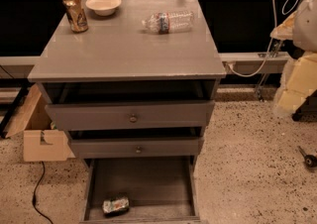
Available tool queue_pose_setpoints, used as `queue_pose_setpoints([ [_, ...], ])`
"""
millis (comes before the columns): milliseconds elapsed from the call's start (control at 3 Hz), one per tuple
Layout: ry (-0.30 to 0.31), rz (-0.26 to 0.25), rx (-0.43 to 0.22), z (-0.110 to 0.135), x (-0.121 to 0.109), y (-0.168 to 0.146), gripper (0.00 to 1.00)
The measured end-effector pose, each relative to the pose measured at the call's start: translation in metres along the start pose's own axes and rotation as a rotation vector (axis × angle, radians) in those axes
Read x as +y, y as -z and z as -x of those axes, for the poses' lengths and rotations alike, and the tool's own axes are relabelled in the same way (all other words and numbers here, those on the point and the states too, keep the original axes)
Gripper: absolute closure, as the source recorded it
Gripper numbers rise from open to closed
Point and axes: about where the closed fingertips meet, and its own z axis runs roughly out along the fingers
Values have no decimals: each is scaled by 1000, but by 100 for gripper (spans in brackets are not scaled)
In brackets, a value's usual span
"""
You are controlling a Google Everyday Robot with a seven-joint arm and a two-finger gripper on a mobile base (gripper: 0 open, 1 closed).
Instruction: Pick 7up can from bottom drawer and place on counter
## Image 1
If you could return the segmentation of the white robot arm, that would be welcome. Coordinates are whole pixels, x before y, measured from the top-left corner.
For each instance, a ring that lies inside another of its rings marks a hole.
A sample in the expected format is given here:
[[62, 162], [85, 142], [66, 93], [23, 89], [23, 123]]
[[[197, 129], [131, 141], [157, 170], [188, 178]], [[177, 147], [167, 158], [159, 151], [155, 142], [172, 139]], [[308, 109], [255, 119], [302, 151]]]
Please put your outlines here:
[[274, 114], [287, 117], [317, 91], [317, 0], [303, 0], [270, 36], [294, 45], [273, 99]]

